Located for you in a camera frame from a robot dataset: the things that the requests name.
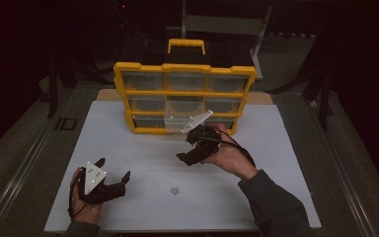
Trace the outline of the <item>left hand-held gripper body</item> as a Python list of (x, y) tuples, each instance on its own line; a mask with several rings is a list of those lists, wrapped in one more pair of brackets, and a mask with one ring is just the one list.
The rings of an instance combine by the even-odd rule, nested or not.
[(118, 198), (116, 196), (116, 184), (106, 185), (107, 172), (88, 163), (80, 171), (78, 191), (80, 200), (87, 204), (101, 204)]

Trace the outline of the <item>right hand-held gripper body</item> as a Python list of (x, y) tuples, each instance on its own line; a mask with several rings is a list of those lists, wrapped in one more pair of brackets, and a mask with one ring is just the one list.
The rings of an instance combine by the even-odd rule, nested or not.
[(190, 117), (187, 124), (180, 129), (181, 134), (187, 136), (186, 142), (192, 146), (192, 149), (198, 147), (201, 141), (217, 138), (217, 133), (212, 128), (203, 125), (212, 115), (213, 111), (208, 110), (200, 115)]

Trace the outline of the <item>clear plastic drawer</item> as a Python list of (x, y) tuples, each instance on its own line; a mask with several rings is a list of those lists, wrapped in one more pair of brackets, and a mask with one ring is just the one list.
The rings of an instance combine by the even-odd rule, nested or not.
[(187, 133), (201, 123), (205, 112), (202, 98), (168, 97), (165, 102), (164, 123), (167, 133)]

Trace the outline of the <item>yellow plastic organizer cabinet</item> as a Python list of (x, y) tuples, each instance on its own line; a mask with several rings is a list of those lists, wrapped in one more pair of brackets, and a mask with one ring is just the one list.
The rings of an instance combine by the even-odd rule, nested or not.
[(125, 123), (133, 133), (168, 134), (165, 128), (134, 126), (126, 95), (122, 74), (124, 72), (201, 72), (207, 74), (236, 74), (250, 77), (241, 115), (233, 127), (226, 129), (234, 133), (238, 121), (248, 102), (248, 93), (257, 77), (257, 69), (250, 51), (242, 41), (205, 42), (201, 39), (129, 39), (124, 44), (118, 62), (114, 64), (114, 85), (124, 106)]

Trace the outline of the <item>person's right hand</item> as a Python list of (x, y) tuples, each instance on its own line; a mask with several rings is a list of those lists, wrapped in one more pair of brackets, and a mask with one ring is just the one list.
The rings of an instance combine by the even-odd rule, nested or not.
[(216, 153), (203, 160), (204, 163), (214, 164), (222, 170), (231, 173), (242, 181), (253, 178), (258, 169), (249, 161), (240, 150), (238, 144), (227, 133), (222, 123), (212, 123), (211, 126), (219, 132), (223, 143), (220, 144)]

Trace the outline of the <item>person's left hand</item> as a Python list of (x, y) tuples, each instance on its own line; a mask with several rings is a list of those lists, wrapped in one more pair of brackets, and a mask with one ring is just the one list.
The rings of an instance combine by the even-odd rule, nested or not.
[(101, 204), (86, 204), (80, 200), (77, 184), (79, 175), (80, 169), (77, 169), (73, 174), (70, 184), (70, 187), (73, 189), (69, 203), (72, 214), (71, 219), (74, 221), (98, 225), (100, 222), (103, 206)]

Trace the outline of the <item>white board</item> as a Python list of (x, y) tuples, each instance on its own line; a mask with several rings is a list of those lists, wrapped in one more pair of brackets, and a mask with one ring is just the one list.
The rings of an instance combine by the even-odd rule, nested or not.
[[(311, 227), (321, 221), (312, 202), (283, 120), (275, 105), (248, 105), (235, 139), (258, 167), (304, 204)], [(101, 226), (112, 232), (253, 231), (248, 200), (237, 177), (211, 164), (187, 166), (177, 153), (190, 145), (181, 135), (134, 134), (125, 125), (120, 102), (92, 103), (45, 224), (66, 230), (69, 184), (74, 171), (105, 158), (109, 184), (126, 172), (126, 194), (105, 203)], [(171, 187), (178, 187), (173, 195)]]

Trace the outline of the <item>set of clear drawers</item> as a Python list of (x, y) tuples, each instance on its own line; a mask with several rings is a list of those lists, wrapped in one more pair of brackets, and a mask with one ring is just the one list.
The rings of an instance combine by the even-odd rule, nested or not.
[(125, 101), (134, 126), (165, 128), (164, 109), (168, 97), (199, 97), (205, 112), (213, 111), (209, 122), (222, 122), (231, 129), (241, 115), (250, 77), (201, 72), (124, 72)]

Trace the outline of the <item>black tripod stand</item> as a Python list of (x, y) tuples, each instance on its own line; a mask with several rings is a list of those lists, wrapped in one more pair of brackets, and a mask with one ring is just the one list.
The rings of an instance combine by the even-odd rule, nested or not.
[(71, 59), (59, 48), (53, 48), (49, 53), (48, 62), (48, 93), (49, 110), (47, 117), (51, 119), (58, 107), (58, 83), (65, 88), (73, 88), (76, 85)]
[(329, 96), (332, 76), (335, 71), (335, 50), (327, 33), (322, 31), (315, 39), (296, 77), (271, 90), (269, 94), (280, 94), (304, 82), (307, 83), (301, 96), (305, 101), (314, 101), (320, 96), (318, 119), (324, 130), (328, 129)]

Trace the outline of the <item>grey metal stand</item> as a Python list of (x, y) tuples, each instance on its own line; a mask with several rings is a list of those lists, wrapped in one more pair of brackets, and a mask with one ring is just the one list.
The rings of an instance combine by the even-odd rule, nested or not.
[(227, 34), (256, 37), (256, 44), (250, 49), (251, 58), (257, 69), (257, 80), (263, 79), (259, 61), (259, 51), (265, 37), (265, 30), (272, 11), (271, 5), (262, 7), (259, 18), (217, 17), (207, 15), (191, 15), (188, 12), (188, 1), (182, 3), (181, 36), (185, 39), (188, 32)]

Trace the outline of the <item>metal floor rail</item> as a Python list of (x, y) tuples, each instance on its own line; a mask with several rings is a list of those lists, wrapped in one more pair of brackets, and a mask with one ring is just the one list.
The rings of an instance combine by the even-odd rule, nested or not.
[(74, 92), (62, 89), (57, 94), (59, 101), (51, 118), (47, 117), (48, 104), (36, 102), (0, 139), (0, 224)]
[(341, 186), (344, 198), (347, 202), (347, 205), (350, 209), (350, 212), (355, 220), (357, 228), (360, 232), (361, 237), (379, 237), (375, 227), (370, 219), (367, 211), (365, 210), (363, 203), (358, 196), (347, 171), (341, 161), (340, 154), (335, 147), (335, 144), (332, 141), (330, 134), (323, 129), (321, 126), (318, 115), (319, 108), (315, 101), (309, 102), (306, 101), (305, 105), (309, 111), (309, 114), (312, 117), (315, 127), (317, 127), (319, 133), (322, 136), (323, 143), (327, 147), (330, 153), (330, 161), (335, 169), (337, 180)]

